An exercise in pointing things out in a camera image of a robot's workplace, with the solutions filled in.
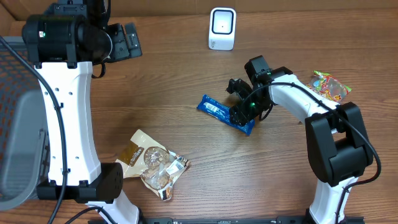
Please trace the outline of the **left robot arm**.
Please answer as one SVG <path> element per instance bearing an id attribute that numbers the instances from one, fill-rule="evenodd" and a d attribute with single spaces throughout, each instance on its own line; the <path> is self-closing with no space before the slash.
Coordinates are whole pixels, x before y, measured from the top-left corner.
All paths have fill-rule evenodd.
<path id="1" fill-rule="evenodd" d="M 95 149 L 90 86 L 95 65 L 139 56 L 121 24 L 110 24 L 109 1 L 58 1 L 28 17 L 22 29 L 32 73 L 45 103 L 50 143 L 41 200 L 74 200 L 108 223 L 137 223 L 139 209 L 123 192 L 117 162 L 101 162 Z"/>

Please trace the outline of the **blue Oreo cookie pack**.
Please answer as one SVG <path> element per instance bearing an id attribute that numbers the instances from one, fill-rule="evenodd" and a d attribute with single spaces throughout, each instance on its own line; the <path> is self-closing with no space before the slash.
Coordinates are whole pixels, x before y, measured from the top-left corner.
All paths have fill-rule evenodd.
<path id="1" fill-rule="evenodd" d="M 201 102 L 197 106 L 198 110 L 201 110 L 205 112 L 206 114 L 209 114 L 219 121 L 234 127 L 240 131 L 242 131 L 244 134 L 249 136 L 252 132 L 252 129 L 255 125 L 255 121 L 252 119 L 250 122 L 246 123 L 244 126 L 238 125 L 238 124 L 233 124 L 230 121 L 230 112 L 229 112 L 229 107 L 219 103 L 218 101 L 214 100 L 213 98 L 209 97 L 208 95 L 203 95 Z"/>

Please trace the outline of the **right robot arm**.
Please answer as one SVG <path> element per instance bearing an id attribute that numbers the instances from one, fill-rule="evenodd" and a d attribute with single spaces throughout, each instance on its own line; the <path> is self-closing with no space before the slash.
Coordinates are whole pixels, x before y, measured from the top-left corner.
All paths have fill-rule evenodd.
<path id="1" fill-rule="evenodd" d="M 270 68 L 263 56 L 250 59 L 244 69 L 250 82 L 231 79 L 226 89 L 241 100 L 229 110 L 231 123 L 244 126 L 279 105 L 305 125 L 308 161 L 318 182 L 303 222 L 364 223 L 344 215 L 351 189 L 361 184 L 374 156 L 359 108 L 316 94 L 288 68 Z"/>

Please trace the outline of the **beige brown cookie bag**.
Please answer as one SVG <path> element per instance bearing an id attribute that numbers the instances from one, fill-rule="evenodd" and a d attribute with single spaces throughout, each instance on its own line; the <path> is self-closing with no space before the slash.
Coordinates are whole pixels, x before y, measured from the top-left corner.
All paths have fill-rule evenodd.
<path id="1" fill-rule="evenodd" d="M 149 135 L 137 130 L 116 159 L 123 177 L 139 177 L 161 200 L 172 198 L 173 186 L 188 169 L 190 161 L 166 149 Z"/>

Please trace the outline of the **Haribo gummy worms bag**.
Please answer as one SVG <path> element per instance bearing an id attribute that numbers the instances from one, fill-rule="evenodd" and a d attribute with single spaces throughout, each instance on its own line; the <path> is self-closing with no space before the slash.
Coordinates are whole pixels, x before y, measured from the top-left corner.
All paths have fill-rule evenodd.
<path id="1" fill-rule="evenodd" d="M 313 78 L 307 83 L 307 87 L 326 99 L 341 103 L 352 90 L 329 73 L 316 70 L 313 72 Z"/>

